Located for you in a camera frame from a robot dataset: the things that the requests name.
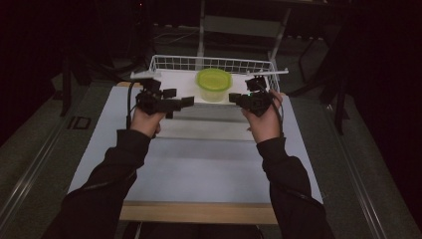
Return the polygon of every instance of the table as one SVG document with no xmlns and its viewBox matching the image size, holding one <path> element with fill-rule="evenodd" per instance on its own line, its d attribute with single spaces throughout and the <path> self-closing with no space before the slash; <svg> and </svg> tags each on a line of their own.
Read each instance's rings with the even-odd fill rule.
<svg viewBox="0 0 422 239">
<path fill-rule="evenodd" d="M 161 122 L 161 127 L 166 130 L 151 144 L 147 160 L 149 163 L 140 169 L 138 180 L 123 205 L 120 219 L 277 224 L 270 203 L 268 179 L 261 168 L 261 157 L 251 134 L 245 130 L 248 123 L 241 116 L 240 109 L 228 103 L 227 96 L 223 103 L 206 104 L 199 97 L 199 89 L 194 85 L 190 87 L 194 83 L 196 71 L 173 70 L 173 67 L 185 66 L 183 62 L 196 63 L 198 59 L 169 56 L 155 56 L 153 59 L 151 69 L 159 73 L 157 79 L 162 82 L 162 88 L 178 87 L 180 97 L 194 95 L 198 107 L 195 105 L 193 110 L 183 109 L 180 114 L 174 114 L 174 119 Z M 254 69 L 252 66 L 256 64 L 261 69 L 262 64 L 270 64 L 247 60 L 199 60 L 205 63 L 204 66 L 208 66 L 208 61 L 219 66 L 219 62 L 227 69 L 236 65 L 233 62 L 238 63 L 237 66 L 246 66 L 244 63 L 248 63 L 249 68 L 241 70 L 244 73 L 247 69 Z M 164 62 L 165 69 L 158 69 Z M 251 77 L 239 74 L 232 76 L 231 91 L 247 93 L 244 81 Z M 125 104 L 126 96 L 126 87 L 111 90 L 70 191 L 86 181 L 92 169 L 100 163 L 104 151 L 115 141 L 114 131 L 122 128 L 124 123 L 121 119 L 125 111 L 120 106 Z M 303 161 L 312 183 L 313 197 L 322 201 L 289 98 L 285 98 L 283 106 L 287 152 Z M 217 121 L 205 116 L 204 113 L 210 111 L 213 113 L 210 115 L 220 116 L 214 119 Z M 181 149 L 186 145 L 192 149 Z"/>
<path fill-rule="evenodd" d="M 92 83 L 81 103 L 74 104 L 78 107 L 70 111 L 69 120 L 91 119 L 91 125 L 87 129 L 66 128 L 65 120 L 65 128 L 55 143 L 42 154 L 46 160 L 39 167 L 37 179 L 27 184 L 32 186 L 25 193 L 25 200 L 14 211 L 7 231 L 2 231 L 7 234 L 4 238 L 39 238 L 56 216 L 110 90 L 111 86 Z M 344 124 L 346 134 L 339 136 L 330 120 L 330 110 L 318 101 L 292 98 L 291 102 L 336 238 L 421 238 L 357 110 L 346 102 L 351 120 Z M 20 141 L 13 150 L 26 149 L 22 147 Z"/>
</svg>

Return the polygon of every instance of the white surface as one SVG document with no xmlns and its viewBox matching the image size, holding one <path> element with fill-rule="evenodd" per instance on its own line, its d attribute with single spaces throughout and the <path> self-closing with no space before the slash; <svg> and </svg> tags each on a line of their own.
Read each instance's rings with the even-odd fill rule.
<svg viewBox="0 0 422 239">
<path fill-rule="evenodd" d="M 161 77 L 159 73 L 151 72 L 151 71 L 145 71 L 140 73 L 132 72 L 130 74 L 131 79 L 147 79 L 147 78 L 158 78 Z"/>
<path fill-rule="evenodd" d="M 194 83 L 194 77 L 192 79 L 192 76 L 183 72 L 180 73 L 181 76 L 167 75 L 165 72 L 161 74 L 162 89 L 177 88 L 178 97 L 195 96 L 196 103 L 203 102 L 197 97 L 199 91 L 196 86 L 189 85 Z M 233 91 L 229 92 L 246 93 L 244 80 L 248 80 L 248 77 L 241 79 L 244 77 L 233 76 Z M 70 191 L 87 181 L 94 167 L 104 159 L 106 150 L 115 145 L 115 131 L 125 127 L 126 97 L 127 88 L 114 87 L 111 90 L 96 130 L 76 171 Z M 310 177 L 313 198 L 322 202 L 288 97 L 284 97 L 283 106 L 287 153 L 301 159 Z M 251 134 L 246 131 L 248 124 L 243 120 L 240 108 L 216 106 L 216 109 L 218 114 L 221 111 L 228 111 L 227 116 L 222 116 L 228 117 L 228 120 L 195 119 L 197 117 L 195 114 L 183 109 L 182 112 L 186 110 L 187 113 L 181 117 L 182 119 L 175 116 L 175 119 L 162 121 L 162 132 L 151 142 L 145 166 L 138 171 L 138 179 L 126 200 L 270 202 L 269 182 L 262 169 L 262 158 L 258 155 Z"/>
</svg>

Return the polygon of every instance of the yellow bowl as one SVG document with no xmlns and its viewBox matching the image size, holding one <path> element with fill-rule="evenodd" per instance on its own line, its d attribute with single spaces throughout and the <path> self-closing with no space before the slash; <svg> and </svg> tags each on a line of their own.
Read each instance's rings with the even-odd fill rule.
<svg viewBox="0 0 422 239">
<path fill-rule="evenodd" d="M 221 102 L 232 87 L 232 75 L 220 69 L 204 69 L 196 74 L 196 84 L 204 101 Z"/>
</svg>

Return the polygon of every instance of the dark wall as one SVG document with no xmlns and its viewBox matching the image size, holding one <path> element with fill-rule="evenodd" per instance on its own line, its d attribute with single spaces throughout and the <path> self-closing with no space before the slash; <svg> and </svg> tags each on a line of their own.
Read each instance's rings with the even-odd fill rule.
<svg viewBox="0 0 422 239">
<path fill-rule="evenodd" d="M 353 56 L 349 92 L 422 228 L 422 5 L 375 3 L 344 47 Z"/>
<path fill-rule="evenodd" d="M 0 145 L 53 94 L 61 71 L 60 1 L 2 3 Z"/>
</svg>

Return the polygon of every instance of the lid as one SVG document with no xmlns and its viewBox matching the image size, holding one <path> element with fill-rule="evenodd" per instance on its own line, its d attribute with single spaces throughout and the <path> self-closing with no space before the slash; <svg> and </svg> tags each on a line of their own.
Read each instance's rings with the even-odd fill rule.
<svg viewBox="0 0 422 239">
<path fill-rule="evenodd" d="M 223 92 L 232 87 L 232 75 L 220 69 L 204 69 L 196 74 L 196 83 L 206 91 Z"/>
</svg>

